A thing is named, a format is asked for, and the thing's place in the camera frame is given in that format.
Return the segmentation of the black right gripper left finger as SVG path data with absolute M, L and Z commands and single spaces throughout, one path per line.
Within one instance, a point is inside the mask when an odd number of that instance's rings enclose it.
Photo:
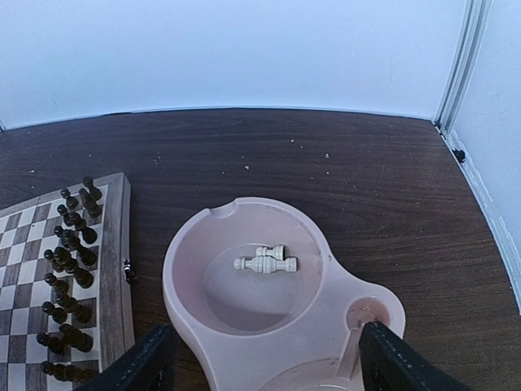
M 170 323 L 158 325 L 111 366 L 80 390 L 172 390 L 175 379 L 177 333 Z

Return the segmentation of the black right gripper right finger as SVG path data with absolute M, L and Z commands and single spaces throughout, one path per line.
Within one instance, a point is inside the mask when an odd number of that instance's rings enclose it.
M 380 321 L 363 327 L 359 340 L 366 390 L 445 391 L 469 387 L 430 364 Z

